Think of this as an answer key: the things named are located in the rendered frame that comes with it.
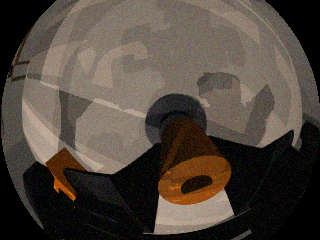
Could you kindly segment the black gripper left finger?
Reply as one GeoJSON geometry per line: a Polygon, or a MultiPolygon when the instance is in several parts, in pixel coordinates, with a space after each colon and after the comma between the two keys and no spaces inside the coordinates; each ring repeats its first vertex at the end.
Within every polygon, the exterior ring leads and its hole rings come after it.
{"type": "Polygon", "coordinates": [[[160,143],[125,165],[119,172],[93,173],[64,168],[64,177],[77,195],[119,204],[144,233],[155,233],[160,192],[160,143]]]}

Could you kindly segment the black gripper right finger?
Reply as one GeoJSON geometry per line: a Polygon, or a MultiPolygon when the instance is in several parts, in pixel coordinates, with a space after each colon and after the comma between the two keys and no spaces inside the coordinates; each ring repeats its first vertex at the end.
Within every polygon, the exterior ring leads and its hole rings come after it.
{"type": "Polygon", "coordinates": [[[249,203],[263,185],[269,169],[272,168],[273,161],[285,149],[291,147],[293,136],[295,133],[291,129],[291,131],[284,133],[280,139],[259,148],[208,135],[231,165],[231,179],[225,185],[224,191],[227,193],[235,216],[251,209],[249,203]]]}

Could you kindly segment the orange knob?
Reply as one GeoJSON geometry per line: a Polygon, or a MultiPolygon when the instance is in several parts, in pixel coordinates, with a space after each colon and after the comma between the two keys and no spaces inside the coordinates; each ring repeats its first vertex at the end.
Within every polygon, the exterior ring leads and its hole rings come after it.
{"type": "Polygon", "coordinates": [[[189,205],[217,195],[231,179],[231,165],[193,120],[167,124],[160,141],[160,196],[189,205]]]}

